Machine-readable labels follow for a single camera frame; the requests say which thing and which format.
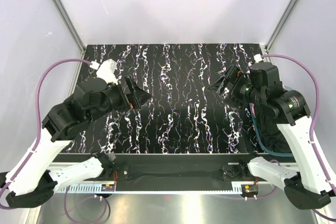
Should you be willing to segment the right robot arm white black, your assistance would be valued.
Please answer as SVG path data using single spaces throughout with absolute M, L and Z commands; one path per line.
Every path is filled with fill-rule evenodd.
M 251 154 L 238 165 L 242 178 L 258 177 L 285 192 L 298 209 L 321 209 L 335 196 L 314 151 L 318 141 L 310 137 L 312 118 L 303 95 L 285 90 L 278 68 L 259 62 L 249 68 L 249 76 L 237 66 L 230 66 L 209 91 L 224 96 L 228 105 L 239 109 L 253 104 L 260 108 L 285 137 L 298 165 L 298 171 L 286 169 Z

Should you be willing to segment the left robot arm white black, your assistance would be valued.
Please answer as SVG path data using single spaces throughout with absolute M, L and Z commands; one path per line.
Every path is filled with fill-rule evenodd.
M 10 172 L 1 173 L 1 192 L 8 189 L 3 209 L 35 208 L 55 192 L 86 179 L 107 179 L 112 175 L 114 157 L 98 153 L 66 168 L 49 169 L 55 157 L 79 133 L 111 111 L 139 109 L 151 98 L 132 80 L 125 78 L 130 92 L 120 82 L 107 83 L 90 77 L 78 83 L 73 94 L 48 112 L 32 147 Z

